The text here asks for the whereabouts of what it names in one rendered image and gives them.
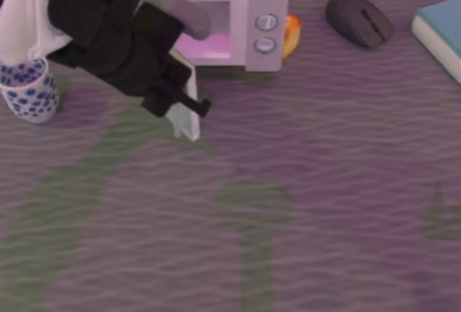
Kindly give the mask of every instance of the dial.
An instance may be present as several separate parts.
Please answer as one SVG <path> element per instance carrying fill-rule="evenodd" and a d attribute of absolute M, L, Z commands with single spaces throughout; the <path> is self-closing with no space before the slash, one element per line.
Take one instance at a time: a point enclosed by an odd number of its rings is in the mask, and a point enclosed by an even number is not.
<path fill-rule="evenodd" d="M 256 19 L 256 27 L 261 31 L 272 31 L 279 24 L 279 20 L 273 14 L 260 15 Z"/>
<path fill-rule="evenodd" d="M 254 43 L 254 48 L 258 53 L 269 54 L 275 50 L 277 44 L 271 38 L 261 38 Z"/>

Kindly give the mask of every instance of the mug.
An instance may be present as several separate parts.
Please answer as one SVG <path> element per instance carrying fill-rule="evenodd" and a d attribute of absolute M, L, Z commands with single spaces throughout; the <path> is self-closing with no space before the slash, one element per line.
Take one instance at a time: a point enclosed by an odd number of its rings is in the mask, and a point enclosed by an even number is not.
<path fill-rule="evenodd" d="M 58 109 L 59 91 L 45 58 L 0 66 L 0 92 L 9 109 L 31 123 L 48 121 Z"/>

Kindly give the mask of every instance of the orange object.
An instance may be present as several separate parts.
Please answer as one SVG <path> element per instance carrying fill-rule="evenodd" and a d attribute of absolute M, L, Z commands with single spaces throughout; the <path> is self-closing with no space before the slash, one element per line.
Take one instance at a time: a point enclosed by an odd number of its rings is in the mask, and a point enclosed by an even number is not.
<path fill-rule="evenodd" d="M 283 58 L 288 57 L 300 44 L 303 21 L 295 15 L 288 14 L 285 20 L 285 38 L 283 40 Z"/>

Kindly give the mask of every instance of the microwave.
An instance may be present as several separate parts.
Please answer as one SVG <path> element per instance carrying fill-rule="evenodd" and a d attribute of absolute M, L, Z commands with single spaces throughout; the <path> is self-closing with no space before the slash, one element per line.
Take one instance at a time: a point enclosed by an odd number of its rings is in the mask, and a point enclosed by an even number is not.
<path fill-rule="evenodd" d="M 244 66 L 271 72 L 282 67 L 288 0 L 190 0 L 207 11 L 206 40 L 182 35 L 175 48 L 194 66 Z"/>

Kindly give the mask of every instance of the computer mouse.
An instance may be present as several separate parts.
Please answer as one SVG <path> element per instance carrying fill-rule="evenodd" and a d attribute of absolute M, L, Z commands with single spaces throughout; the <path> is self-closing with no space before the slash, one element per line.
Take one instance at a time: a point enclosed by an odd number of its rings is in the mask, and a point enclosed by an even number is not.
<path fill-rule="evenodd" d="M 368 0 L 329 0 L 325 15 L 335 31 L 364 48 L 380 46 L 394 34 L 390 20 Z"/>

